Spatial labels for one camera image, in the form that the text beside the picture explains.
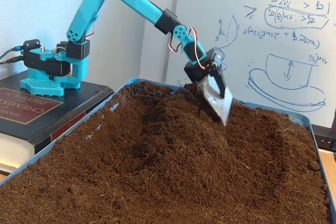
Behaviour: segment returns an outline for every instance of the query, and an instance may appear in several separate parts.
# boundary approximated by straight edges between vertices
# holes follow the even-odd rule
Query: black cable
[[[0,62],[0,65],[6,64],[6,63],[15,63],[15,62],[18,62],[18,61],[21,61],[21,60],[23,60],[23,55],[12,57],[12,58],[10,58],[6,61]]]
[[[5,52],[0,56],[0,60],[1,60],[2,58],[4,58],[8,53],[13,52],[13,51],[18,52],[18,51],[21,51],[22,49],[23,49],[23,46],[13,47],[13,48],[11,48],[11,49],[5,51]]]
[[[5,51],[5,52],[0,56],[0,60],[1,60],[2,58],[4,58],[8,53],[13,52],[13,51],[14,51],[13,48],[11,48],[10,50]]]

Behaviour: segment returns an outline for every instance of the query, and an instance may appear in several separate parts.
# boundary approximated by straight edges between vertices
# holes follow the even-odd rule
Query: whiteboard
[[[175,13],[196,29],[206,51],[220,54],[235,98],[295,111],[312,124],[331,127],[336,0],[176,0]],[[165,82],[190,83],[186,63],[181,50],[169,53]]]

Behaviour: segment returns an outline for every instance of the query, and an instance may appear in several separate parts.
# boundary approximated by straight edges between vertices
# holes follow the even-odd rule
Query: wire
[[[66,49],[65,49],[64,47],[56,47],[56,48],[53,50],[53,52],[55,52],[58,48],[61,48],[61,49],[63,49],[64,51],[66,51]]]
[[[0,60],[1,60],[2,58],[4,58],[8,53],[13,52],[13,51],[14,51],[13,48],[11,48],[11,49],[5,51],[5,52],[0,56]]]
[[[6,63],[15,63],[15,62],[18,62],[18,61],[21,61],[23,60],[23,55],[19,55],[19,56],[16,56],[16,57],[12,57],[6,61],[2,61],[0,62],[0,65],[2,64],[6,64]]]
[[[94,27],[95,25],[94,25],[94,23],[92,23],[92,25],[93,25],[93,32],[92,32],[92,34],[87,35],[87,36],[85,37],[85,39],[88,39],[88,38],[92,37],[92,35],[95,34],[95,32],[96,32],[95,27]]]
[[[195,56],[196,56],[196,60],[197,60],[197,63],[199,65],[199,67],[205,71],[205,67],[201,65],[200,61],[199,61],[199,58],[198,58],[198,55],[197,55],[197,42],[198,42],[198,39],[197,39],[197,32],[196,30],[192,27],[191,28],[191,31],[193,31],[194,33],[194,36],[195,36]]]
[[[169,49],[170,49],[171,52],[178,52],[178,48],[180,47],[180,45],[182,45],[182,42],[180,44],[178,44],[176,49],[174,49],[172,47],[172,41],[173,41],[173,34],[170,36],[170,41],[169,41],[168,46],[169,46]]]

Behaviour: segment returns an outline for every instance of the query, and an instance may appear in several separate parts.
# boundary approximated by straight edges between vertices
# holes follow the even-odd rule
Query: robotic arm link
[[[39,40],[25,41],[24,46],[17,47],[22,50],[23,55],[20,59],[28,68],[28,78],[21,81],[21,88],[31,94],[56,96],[63,96],[64,89],[80,88],[80,83],[87,74],[87,57],[90,52],[87,33],[97,20],[98,11],[104,1],[83,0],[67,31],[68,41],[57,44],[56,49],[41,48]],[[224,98],[226,85],[220,57],[214,50],[205,52],[193,28],[190,31],[194,33],[194,37],[190,37],[190,31],[187,31],[171,11],[161,10],[149,0],[121,1],[150,21],[162,33],[170,33],[170,49],[177,52],[181,46],[189,60],[184,70],[190,80],[199,82],[207,75],[214,77],[220,90],[219,95]],[[180,41],[177,49],[171,46],[173,37]]]

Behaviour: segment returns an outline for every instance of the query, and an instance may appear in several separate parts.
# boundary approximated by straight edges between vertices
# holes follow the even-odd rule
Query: tray rim
[[[15,172],[13,172],[10,175],[8,175],[3,181],[0,182],[0,187],[2,185],[4,185],[7,181],[9,181],[10,179],[12,179],[14,176],[16,176],[17,174],[21,173],[29,165],[32,165],[32,164],[36,163],[41,157],[47,155],[60,139],[62,139],[64,136],[70,134],[81,123],[89,120],[93,114],[95,114],[100,109],[102,109],[106,105],[106,103],[108,103],[109,101],[111,101],[111,99],[113,98],[113,96],[116,95],[116,94],[118,94],[120,92],[120,90],[122,90],[125,86],[129,86],[129,85],[132,85],[132,84],[139,84],[139,83],[145,82],[145,81],[153,83],[153,84],[157,84],[159,86],[169,87],[174,92],[182,89],[182,87],[173,86],[173,85],[169,85],[169,84],[166,84],[166,83],[161,83],[161,82],[156,82],[156,81],[151,81],[151,80],[146,80],[146,79],[131,79],[131,80],[129,80],[125,85],[123,85],[120,89],[118,89],[114,94],[112,94],[111,96],[107,97],[99,106],[97,106],[94,110],[92,110],[90,113],[88,113],[83,119],[81,119],[79,122],[77,122],[75,125],[73,125],[70,129],[68,129],[66,132],[64,132],[57,139],[55,139],[54,141],[52,141],[43,150],[41,150],[40,152],[38,152],[37,154],[35,154],[34,157],[32,157],[30,160],[28,160],[25,164],[23,164],[18,169],[16,169]],[[310,133],[311,133],[311,135],[313,137],[313,140],[315,142],[315,146],[317,148],[317,153],[318,153],[319,163],[320,163],[320,166],[321,166],[321,171],[322,171],[322,174],[323,174],[323,177],[324,177],[324,181],[325,181],[325,183],[328,186],[328,198],[329,198],[329,202],[330,202],[331,217],[332,217],[333,223],[336,224],[336,208],[335,208],[335,204],[333,202],[333,198],[332,198],[331,193],[330,193],[330,189],[329,189],[330,188],[329,187],[330,184],[328,182],[327,176],[325,175],[325,169],[324,169],[324,166],[323,166],[323,164],[321,162],[321,156],[320,156],[320,153],[318,151],[319,148],[318,148],[317,141],[315,139],[314,132],[313,132],[313,129],[312,129],[312,125],[311,125],[309,119],[306,116],[304,116],[302,114],[299,114],[297,112],[276,109],[276,108],[272,108],[272,107],[268,107],[268,106],[263,106],[263,105],[255,104],[255,103],[241,101],[241,100],[238,100],[238,99],[234,99],[234,100],[237,101],[237,102],[239,102],[239,103],[241,103],[241,104],[243,104],[243,105],[245,105],[245,106],[248,106],[250,108],[254,108],[254,109],[256,109],[256,108],[263,108],[263,109],[267,109],[267,110],[276,111],[276,112],[278,112],[280,114],[286,114],[286,115],[289,116],[289,118],[294,123],[299,124],[301,126],[305,126],[305,127],[308,128],[308,130],[310,131]]]

